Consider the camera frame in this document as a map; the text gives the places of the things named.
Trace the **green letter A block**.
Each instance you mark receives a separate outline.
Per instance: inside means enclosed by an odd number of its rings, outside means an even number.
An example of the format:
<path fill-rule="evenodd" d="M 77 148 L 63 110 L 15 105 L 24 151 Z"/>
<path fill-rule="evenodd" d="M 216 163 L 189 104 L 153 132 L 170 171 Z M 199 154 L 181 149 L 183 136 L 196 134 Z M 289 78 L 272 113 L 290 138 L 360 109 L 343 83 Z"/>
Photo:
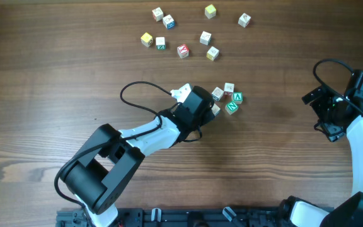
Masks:
<path fill-rule="evenodd" d="M 232 95 L 232 101 L 236 104 L 242 104 L 243 102 L 243 93 L 242 92 L 234 92 Z"/>

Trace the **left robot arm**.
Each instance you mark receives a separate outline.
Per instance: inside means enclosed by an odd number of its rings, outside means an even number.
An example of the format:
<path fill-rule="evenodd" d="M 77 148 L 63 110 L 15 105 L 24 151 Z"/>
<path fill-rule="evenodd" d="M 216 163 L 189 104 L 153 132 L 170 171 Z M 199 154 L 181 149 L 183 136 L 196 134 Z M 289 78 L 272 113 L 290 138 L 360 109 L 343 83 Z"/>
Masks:
<path fill-rule="evenodd" d="M 82 207 L 88 226 L 115 223 L 115 201 L 145 157 L 187 143 L 191 132 L 214 119 L 214 100 L 204 88 L 186 84 L 169 94 L 175 105 L 157 112 L 150 123 L 134 129 L 116 130 L 110 124 L 97 128 L 57 173 L 54 180 L 62 180 L 75 195 L 64 199 Z"/>

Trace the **green letter N block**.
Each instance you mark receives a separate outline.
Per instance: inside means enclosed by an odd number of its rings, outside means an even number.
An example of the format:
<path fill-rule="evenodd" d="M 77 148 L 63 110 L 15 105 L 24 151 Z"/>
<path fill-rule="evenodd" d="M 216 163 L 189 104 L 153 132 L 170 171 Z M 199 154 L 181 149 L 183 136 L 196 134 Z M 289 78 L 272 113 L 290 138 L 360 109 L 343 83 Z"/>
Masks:
<path fill-rule="evenodd" d="M 239 106 L 236 102 L 230 101 L 229 103 L 226 104 L 225 109 L 229 115 L 232 115 L 239 109 Z"/>

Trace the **blue edged picture block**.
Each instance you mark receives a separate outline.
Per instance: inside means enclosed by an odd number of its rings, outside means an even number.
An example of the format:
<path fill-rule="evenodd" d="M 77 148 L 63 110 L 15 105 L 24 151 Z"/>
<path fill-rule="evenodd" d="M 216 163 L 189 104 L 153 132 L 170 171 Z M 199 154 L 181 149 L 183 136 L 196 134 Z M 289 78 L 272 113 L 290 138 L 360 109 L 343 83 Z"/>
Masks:
<path fill-rule="evenodd" d="M 222 100 L 224 96 L 224 91 L 222 89 L 220 89 L 219 87 L 215 87 L 213 92 L 212 92 L 212 97 L 215 101 L 219 102 Z"/>

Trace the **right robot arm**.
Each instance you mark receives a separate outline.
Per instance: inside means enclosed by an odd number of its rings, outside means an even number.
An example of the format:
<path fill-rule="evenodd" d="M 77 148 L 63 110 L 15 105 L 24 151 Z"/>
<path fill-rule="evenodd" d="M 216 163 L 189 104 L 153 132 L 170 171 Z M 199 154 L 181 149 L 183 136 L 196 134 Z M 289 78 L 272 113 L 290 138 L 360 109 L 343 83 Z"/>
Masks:
<path fill-rule="evenodd" d="M 319 129 L 331 142 L 345 136 L 352 159 L 352 192 L 332 211 L 297 197 L 282 201 L 280 226 L 363 226 L 363 71 L 355 70 L 344 94 L 320 86 L 302 98 L 318 116 Z"/>

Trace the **plain wooden picture block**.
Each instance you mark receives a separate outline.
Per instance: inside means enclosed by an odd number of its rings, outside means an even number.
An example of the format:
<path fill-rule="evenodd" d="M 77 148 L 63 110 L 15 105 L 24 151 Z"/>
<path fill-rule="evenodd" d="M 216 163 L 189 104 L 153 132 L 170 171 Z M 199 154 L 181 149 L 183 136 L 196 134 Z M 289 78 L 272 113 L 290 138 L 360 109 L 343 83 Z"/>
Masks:
<path fill-rule="evenodd" d="M 211 110 L 212 110 L 212 113 L 214 114 L 214 116 L 217 116 L 219 114 L 219 112 L 221 111 L 221 109 L 216 104 L 213 104 Z"/>

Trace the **red edged wooden block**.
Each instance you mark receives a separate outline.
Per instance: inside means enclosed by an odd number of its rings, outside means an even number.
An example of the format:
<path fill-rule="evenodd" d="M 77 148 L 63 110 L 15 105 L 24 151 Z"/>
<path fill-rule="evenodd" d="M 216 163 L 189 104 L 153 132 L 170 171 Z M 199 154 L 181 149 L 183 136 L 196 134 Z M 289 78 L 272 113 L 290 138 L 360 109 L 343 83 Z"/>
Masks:
<path fill-rule="evenodd" d="M 225 83 L 224 84 L 224 94 L 231 96 L 234 93 L 234 84 L 233 83 Z"/>

